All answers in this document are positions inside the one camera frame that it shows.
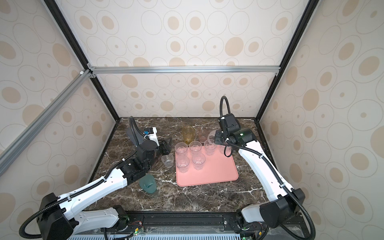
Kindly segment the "yellow translucent tall glass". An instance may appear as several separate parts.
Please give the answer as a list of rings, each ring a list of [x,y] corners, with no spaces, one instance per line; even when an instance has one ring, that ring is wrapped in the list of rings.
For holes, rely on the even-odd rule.
[[[195,136],[196,136],[196,130],[193,127],[187,126],[182,128],[183,141],[187,145],[189,145],[191,142],[195,140]]]

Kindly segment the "clear wide faceted tumbler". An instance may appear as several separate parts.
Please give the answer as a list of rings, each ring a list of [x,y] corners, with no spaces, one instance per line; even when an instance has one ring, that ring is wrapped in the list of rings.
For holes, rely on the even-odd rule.
[[[190,159],[187,156],[178,156],[176,167],[180,173],[186,173],[189,170]]]

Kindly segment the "green translucent cup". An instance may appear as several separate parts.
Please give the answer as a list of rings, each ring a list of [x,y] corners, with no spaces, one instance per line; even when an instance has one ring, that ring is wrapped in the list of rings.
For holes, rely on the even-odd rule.
[[[139,180],[140,187],[148,194],[154,194],[157,190],[156,180],[153,175],[146,174]]]

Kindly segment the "black left corner post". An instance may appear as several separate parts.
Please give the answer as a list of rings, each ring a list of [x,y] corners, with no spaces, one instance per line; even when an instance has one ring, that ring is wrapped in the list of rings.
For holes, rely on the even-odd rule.
[[[82,65],[83,69],[89,70],[91,72],[91,74],[93,75],[91,77],[91,81],[92,81],[94,87],[96,88],[98,94],[100,95],[101,99],[103,100],[104,104],[106,105],[108,111],[112,115],[113,119],[115,120],[115,122],[119,122],[120,117],[119,117],[117,111],[113,107],[112,102],[110,101],[109,97],[107,96],[106,91],[104,90],[98,77],[96,76],[96,74],[93,73],[93,70],[91,70],[91,68],[90,68],[91,65],[90,65],[83,49],[81,48],[78,40],[76,39],[73,31],[71,30],[69,24],[67,23],[62,11],[59,9],[58,4],[56,3],[56,1],[52,1],[52,0],[44,0],[43,2],[47,6],[49,12],[51,13],[55,22],[59,26],[59,29],[63,33],[63,35],[66,38],[67,42],[69,43],[72,51],[75,53],[75,56],[77,57],[80,64]]]

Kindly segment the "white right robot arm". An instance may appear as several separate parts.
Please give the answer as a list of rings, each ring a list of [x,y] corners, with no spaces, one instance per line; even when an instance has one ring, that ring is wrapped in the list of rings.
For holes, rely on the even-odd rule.
[[[218,122],[221,129],[215,133],[215,144],[238,150],[239,155],[254,171],[268,198],[264,204],[242,208],[242,219],[246,223],[264,222],[270,228],[276,228],[298,215],[299,205],[305,200],[304,192],[294,189],[277,171],[253,131],[249,128],[242,129],[233,114],[219,117]]]

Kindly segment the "black corner frame post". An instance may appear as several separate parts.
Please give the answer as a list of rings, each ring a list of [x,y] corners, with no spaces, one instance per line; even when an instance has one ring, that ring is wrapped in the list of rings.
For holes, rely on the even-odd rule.
[[[270,100],[288,66],[288,64],[290,63],[291,61],[291,58],[311,20],[311,17],[313,16],[313,13],[315,12],[318,4],[319,4],[319,0],[310,0],[308,1],[308,4],[303,12],[303,15],[302,17],[300,18],[300,21],[299,21],[299,24],[293,34],[293,37],[290,41],[290,43],[288,44],[288,48],[283,56],[283,59],[282,59],[282,62],[280,64],[280,70],[279,72],[277,73],[277,75],[273,78],[273,81],[267,91],[267,94],[262,102],[262,105],[260,107],[260,110],[255,118],[256,120],[256,123],[259,123],[261,121],[261,118],[264,114],[264,112],[266,111],[266,108],[267,106],[269,105],[270,103]]]

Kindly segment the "clear tall faceted glass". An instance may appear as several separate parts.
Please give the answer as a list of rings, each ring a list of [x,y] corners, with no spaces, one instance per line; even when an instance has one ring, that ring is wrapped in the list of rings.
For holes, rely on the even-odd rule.
[[[212,130],[212,131],[209,132],[209,134],[208,134],[208,141],[209,141],[209,143],[211,143],[211,144],[214,144],[214,143],[215,143],[216,131],[217,131],[217,130]]]

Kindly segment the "clear faceted short tumbler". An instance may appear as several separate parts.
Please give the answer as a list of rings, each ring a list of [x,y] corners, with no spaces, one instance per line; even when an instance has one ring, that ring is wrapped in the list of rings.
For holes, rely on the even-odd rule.
[[[205,141],[204,148],[207,156],[212,156],[215,153],[217,145],[214,143],[210,143],[209,141]]]

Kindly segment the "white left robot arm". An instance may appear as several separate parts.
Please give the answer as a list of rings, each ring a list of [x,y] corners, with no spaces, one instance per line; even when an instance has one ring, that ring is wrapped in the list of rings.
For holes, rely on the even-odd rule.
[[[122,189],[143,178],[159,158],[171,153],[172,138],[158,143],[145,140],[136,152],[114,165],[99,179],[67,194],[49,194],[42,200],[41,208],[54,207],[37,217],[44,240],[66,240],[77,233],[94,229],[125,229],[123,219],[127,216],[121,206],[99,211],[85,209],[108,194]]]

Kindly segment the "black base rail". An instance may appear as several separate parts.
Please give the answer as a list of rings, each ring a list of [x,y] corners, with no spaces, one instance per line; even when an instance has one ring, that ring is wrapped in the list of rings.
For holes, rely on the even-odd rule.
[[[136,229],[140,233],[149,230],[176,228],[176,229],[213,229],[240,234],[241,237],[251,237],[253,240],[262,240],[270,228],[263,221],[246,222],[245,218],[237,212],[211,213],[211,212],[126,212],[117,224],[110,228],[102,228],[102,232],[134,234]]]

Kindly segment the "clear ribbed small glass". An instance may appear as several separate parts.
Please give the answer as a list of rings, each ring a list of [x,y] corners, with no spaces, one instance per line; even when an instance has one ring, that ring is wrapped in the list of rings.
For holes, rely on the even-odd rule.
[[[189,144],[189,150],[190,150],[192,155],[200,154],[202,151],[202,147],[203,146],[202,146],[201,142],[199,142],[199,141],[192,141]]]

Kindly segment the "clear small round glass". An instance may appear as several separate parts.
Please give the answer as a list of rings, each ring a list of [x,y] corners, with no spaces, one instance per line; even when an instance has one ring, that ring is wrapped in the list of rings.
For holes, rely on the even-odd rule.
[[[172,154],[163,155],[161,160],[166,168],[171,168],[174,165],[174,156]]]

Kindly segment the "clear large wide glass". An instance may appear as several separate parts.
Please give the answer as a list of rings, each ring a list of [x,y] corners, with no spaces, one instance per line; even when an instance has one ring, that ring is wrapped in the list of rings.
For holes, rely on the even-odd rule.
[[[193,161],[195,170],[200,171],[205,166],[206,157],[203,154],[196,154],[192,156],[192,161]]]

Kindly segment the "aluminium frame rail back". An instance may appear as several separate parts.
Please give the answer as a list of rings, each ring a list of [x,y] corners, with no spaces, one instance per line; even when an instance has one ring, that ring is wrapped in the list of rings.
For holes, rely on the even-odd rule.
[[[279,66],[92,67],[95,74],[278,73]]]

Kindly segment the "pink translucent tumbler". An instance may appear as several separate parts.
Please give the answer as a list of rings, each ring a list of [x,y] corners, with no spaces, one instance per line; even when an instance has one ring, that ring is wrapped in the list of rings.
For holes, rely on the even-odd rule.
[[[209,132],[202,130],[198,133],[198,139],[200,143],[204,143],[208,139]]]

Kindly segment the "pink plastic tray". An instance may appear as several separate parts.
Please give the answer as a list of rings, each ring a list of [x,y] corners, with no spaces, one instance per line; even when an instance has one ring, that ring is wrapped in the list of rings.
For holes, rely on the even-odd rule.
[[[230,182],[238,179],[239,174],[234,158],[232,156],[226,157],[224,148],[217,147],[212,156],[207,156],[205,149],[202,149],[201,154],[206,157],[205,166],[202,170],[195,170],[192,161],[193,155],[190,150],[188,150],[187,155],[190,159],[189,170],[186,173],[180,173],[176,167],[176,179],[180,187]]]

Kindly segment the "aluminium frame rail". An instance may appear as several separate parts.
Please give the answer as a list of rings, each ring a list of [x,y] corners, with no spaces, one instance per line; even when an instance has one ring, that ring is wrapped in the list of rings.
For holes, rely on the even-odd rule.
[[[83,70],[1,154],[1,175],[8,170],[83,82],[90,78],[90,74],[90,70]]]
[[[95,74],[278,73],[279,66],[92,67]]]

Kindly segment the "blue translucent tall cup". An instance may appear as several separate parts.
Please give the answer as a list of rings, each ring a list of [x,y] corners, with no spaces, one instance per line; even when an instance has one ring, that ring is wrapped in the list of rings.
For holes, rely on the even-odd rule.
[[[136,130],[134,127],[127,127],[127,136],[131,140],[131,142],[134,144],[135,147],[137,147],[140,144],[139,137],[136,133]]]

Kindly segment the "aluminium frame rail left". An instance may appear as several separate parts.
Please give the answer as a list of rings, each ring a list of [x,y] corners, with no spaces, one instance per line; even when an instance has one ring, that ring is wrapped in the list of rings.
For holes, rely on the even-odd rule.
[[[90,78],[90,74],[90,70],[83,70],[1,154],[1,175],[8,170],[83,82]]]

